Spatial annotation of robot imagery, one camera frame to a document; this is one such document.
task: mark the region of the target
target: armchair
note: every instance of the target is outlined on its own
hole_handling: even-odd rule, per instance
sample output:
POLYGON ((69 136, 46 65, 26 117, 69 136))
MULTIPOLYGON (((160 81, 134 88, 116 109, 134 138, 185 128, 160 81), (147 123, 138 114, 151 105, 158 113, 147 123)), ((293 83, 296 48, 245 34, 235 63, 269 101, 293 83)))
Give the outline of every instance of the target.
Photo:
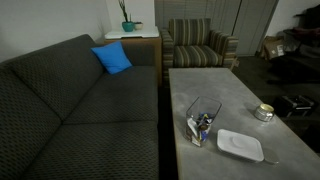
POLYGON ((168 85, 169 68, 228 67, 236 61, 238 39, 210 30, 211 19, 170 19, 161 30, 163 84, 168 85))

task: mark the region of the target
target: gray sofa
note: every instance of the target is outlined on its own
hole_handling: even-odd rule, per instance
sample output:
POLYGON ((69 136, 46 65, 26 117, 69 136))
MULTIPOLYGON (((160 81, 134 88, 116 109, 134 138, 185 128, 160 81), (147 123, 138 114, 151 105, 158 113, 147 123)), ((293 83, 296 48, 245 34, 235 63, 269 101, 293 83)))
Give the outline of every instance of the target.
POLYGON ((88 35, 0 64, 0 179, 158 179, 153 48, 110 75, 88 35))

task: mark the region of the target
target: coffee table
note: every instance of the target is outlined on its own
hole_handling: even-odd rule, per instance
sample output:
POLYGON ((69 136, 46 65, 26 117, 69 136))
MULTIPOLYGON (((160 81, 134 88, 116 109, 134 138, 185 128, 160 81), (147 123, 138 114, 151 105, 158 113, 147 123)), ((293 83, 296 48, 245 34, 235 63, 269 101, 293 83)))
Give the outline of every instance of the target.
POLYGON ((277 116, 270 122, 254 117, 261 100, 229 69, 169 69, 179 179, 319 179, 320 158, 277 116), (197 147, 184 137, 186 111, 198 96, 222 103, 209 138, 197 147), (217 132, 225 129, 260 141, 271 149, 279 163, 253 163, 221 152, 217 132))

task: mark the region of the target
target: side table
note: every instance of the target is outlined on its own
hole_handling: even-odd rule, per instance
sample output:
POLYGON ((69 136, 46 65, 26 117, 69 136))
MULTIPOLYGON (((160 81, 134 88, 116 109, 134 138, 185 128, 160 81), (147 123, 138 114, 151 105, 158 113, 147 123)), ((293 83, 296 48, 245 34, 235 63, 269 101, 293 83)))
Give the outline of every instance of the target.
POLYGON ((115 41, 121 41, 122 43, 145 43, 151 44, 154 47, 154 55, 155 55, 155 65, 157 68, 157 77, 158 77, 158 87, 162 86, 162 63, 161 63, 161 54, 162 54, 162 46, 161 46, 161 37, 150 37, 150 38, 142 38, 142 37, 130 37, 130 38, 121 38, 121 39, 105 39, 104 43, 109 44, 115 41))

